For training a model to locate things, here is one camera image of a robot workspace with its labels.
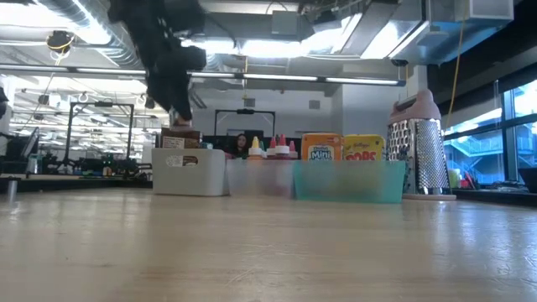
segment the cereal box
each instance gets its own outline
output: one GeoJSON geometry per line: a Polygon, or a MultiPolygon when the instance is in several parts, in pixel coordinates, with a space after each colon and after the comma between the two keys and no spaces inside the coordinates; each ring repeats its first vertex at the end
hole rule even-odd
{"type": "Polygon", "coordinates": [[[347,135],[343,139],[345,160],[381,160],[384,138],[380,135],[347,135]]]}

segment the cardboard box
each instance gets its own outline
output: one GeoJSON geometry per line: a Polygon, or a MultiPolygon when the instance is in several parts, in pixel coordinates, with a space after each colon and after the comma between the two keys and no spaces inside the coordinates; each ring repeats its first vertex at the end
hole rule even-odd
{"type": "Polygon", "coordinates": [[[179,132],[169,128],[162,128],[161,148],[199,148],[203,134],[199,131],[179,132]]]}

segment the metal frame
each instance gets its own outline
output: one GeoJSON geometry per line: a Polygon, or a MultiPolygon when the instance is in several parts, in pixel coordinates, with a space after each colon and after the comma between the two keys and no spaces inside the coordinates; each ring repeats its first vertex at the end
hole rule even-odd
{"type": "Polygon", "coordinates": [[[481,133],[501,130],[503,139],[503,172],[506,180],[517,180],[518,156],[517,156],[517,139],[516,127],[527,123],[537,122],[537,113],[529,114],[523,117],[514,115],[514,96],[513,89],[499,93],[498,82],[495,83],[495,94],[500,97],[502,108],[502,117],[500,123],[481,126],[473,130],[446,135],[444,141],[472,136],[481,133]]]}
{"type": "MultiPolygon", "coordinates": [[[[70,151],[70,135],[73,128],[73,118],[75,118],[78,115],[78,112],[75,113],[75,107],[76,106],[85,106],[93,105],[95,107],[103,107],[103,102],[72,102],[70,104],[70,110],[69,110],[69,124],[67,126],[67,141],[65,142],[65,157],[64,157],[64,164],[69,163],[69,151],[70,151]]],[[[114,107],[114,106],[125,106],[131,108],[131,113],[129,116],[129,126],[128,126],[128,141],[127,141],[127,156],[126,159],[130,159],[131,156],[131,142],[133,139],[133,123],[134,123],[134,105],[133,104],[106,104],[107,107],[114,107]]]]}
{"type": "MultiPolygon", "coordinates": [[[[246,114],[241,114],[239,113],[241,111],[241,109],[239,110],[224,110],[224,109],[216,109],[215,110],[215,136],[217,134],[217,128],[218,128],[218,114],[221,113],[221,112],[233,112],[233,113],[236,113],[236,114],[240,114],[240,115],[246,115],[246,114]]],[[[251,112],[253,112],[252,114],[256,114],[256,113],[267,113],[267,114],[270,114],[272,115],[272,135],[275,136],[276,135],[276,112],[270,112],[270,111],[256,111],[256,110],[252,110],[251,112]]]]}

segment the glass window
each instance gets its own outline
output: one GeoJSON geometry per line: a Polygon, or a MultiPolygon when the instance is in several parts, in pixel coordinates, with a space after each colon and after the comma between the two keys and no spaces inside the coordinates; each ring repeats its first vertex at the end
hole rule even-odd
{"type": "Polygon", "coordinates": [[[517,168],[537,167],[537,122],[515,128],[517,138],[517,168]]]}
{"type": "Polygon", "coordinates": [[[447,128],[445,135],[461,133],[468,130],[477,129],[481,126],[487,126],[502,121],[502,108],[494,109],[490,112],[475,117],[471,120],[461,122],[453,127],[447,128]]]}
{"type": "Polygon", "coordinates": [[[515,117],[537,113],[537,80],[513,89],[513,94],[515,117]]]}
{"type": "Polygon", "coordinates": [[[482,185],[505,180],[500,130],[445,141],[444,148],[448,169],[467,172],[482,185]]]}

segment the wooden table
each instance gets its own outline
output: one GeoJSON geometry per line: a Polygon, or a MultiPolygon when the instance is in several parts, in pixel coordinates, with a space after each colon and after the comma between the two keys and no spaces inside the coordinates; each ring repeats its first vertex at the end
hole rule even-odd
{"type": "Polygon", "coordinates": [[[460,201],[20,194],[0,204],[0,300],[534,302],[536,226],[460,201]]]}

